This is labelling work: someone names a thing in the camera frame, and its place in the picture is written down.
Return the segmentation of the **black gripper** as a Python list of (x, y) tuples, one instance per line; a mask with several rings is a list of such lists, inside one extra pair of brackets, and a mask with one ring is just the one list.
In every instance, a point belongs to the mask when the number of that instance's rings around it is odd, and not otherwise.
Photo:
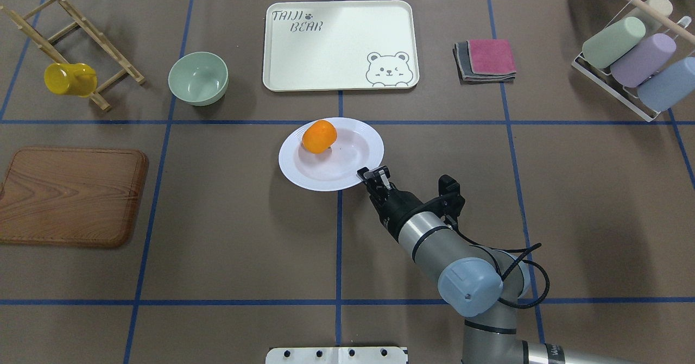
[(415, 215), (414, 210), (424, 203), (414, 194), (401, 191), (391, 184), (389, 169), (385, 165), (375, 171), (363, 167), (358, 169), (357, 175), (365, 183), (380, 224), (397, 240), (404, 224)]

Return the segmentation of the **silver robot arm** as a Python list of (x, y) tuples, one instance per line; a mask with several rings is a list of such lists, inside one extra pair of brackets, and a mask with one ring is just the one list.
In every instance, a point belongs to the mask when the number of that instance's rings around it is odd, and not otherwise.
[(389, 180), (389, 169), (361, 168), (382, 225), (414, 263), (433, 280), (442, 299), (464, 317), (463, 363), (624, 363), (558, 344), (533, 343), (517, 336), (519, 300), (530, 288), (532, 247), (502, 250), (474, 243), (460, 233), (465, 200), (459, 182), (439, 178), (437, 198), (420, 201)]

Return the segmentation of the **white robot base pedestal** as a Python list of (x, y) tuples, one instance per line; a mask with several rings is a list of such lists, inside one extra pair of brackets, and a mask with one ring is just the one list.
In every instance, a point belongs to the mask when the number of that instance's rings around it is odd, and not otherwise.
[(281, 347), (273, 348), (266, 363), (409, 363), (407, 348), (367, 347)]

